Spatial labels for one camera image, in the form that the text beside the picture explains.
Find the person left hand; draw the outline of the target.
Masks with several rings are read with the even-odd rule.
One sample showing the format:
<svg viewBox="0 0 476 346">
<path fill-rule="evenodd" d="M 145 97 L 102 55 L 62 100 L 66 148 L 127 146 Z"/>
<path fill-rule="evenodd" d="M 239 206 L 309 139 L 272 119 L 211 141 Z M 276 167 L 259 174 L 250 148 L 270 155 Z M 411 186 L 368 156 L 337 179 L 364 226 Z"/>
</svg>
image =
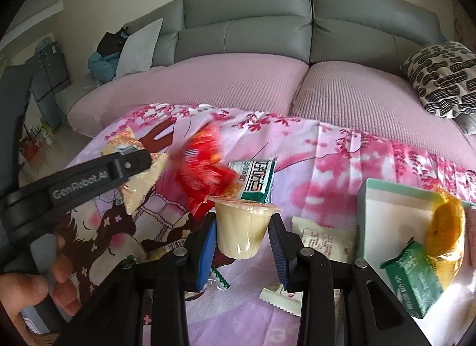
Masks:
<svg viewBox="0 0 476 346">
<path fill-rule="evenodd" d="M 73 274 L 73 265 L 63 253 L 65 239 L 56 234 L 57 259 L 52 265 L 52 275 L 56 284 L 52 292 L 52 300 L 66 314 L 74 316 L 82 304 L 77 297 L 77 289 L 70 276 Z M 38 335 L 28 329 L 20 312 L 27 306 L 35 306 L 48 296 L 47 280 L 42 275 L 23 273 L 7 273 L 1 275 L 1 303 L 4 306 L 11 322 L 27 345 L 52 345 L 57 335 Z"/>
</svg>

